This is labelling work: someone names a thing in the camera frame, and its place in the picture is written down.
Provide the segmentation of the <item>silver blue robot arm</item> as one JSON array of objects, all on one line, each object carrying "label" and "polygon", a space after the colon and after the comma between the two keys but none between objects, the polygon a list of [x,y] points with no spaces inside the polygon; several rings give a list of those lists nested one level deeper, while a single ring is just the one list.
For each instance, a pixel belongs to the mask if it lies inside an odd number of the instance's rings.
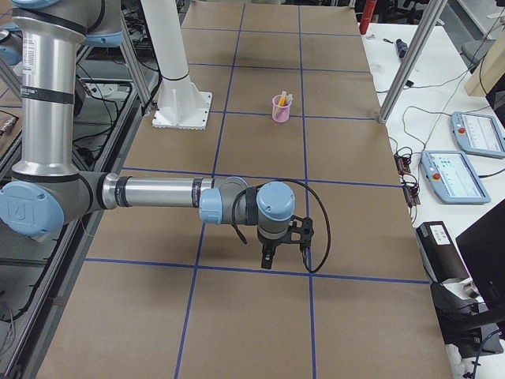
[{"label": "silver blue robot arm", "polygon": [[291,243],[293,190],[281,182],[250,187],[239,177],[134,178],[78,170],[72,162],[77,48],[118,46],[118,1],[16,1],[23,36],[21,159],[1,191],[2,221],[35,237],[88,213],[117,207],[196,208],[204,223],[254,226],[263,268],[277,246]]}]

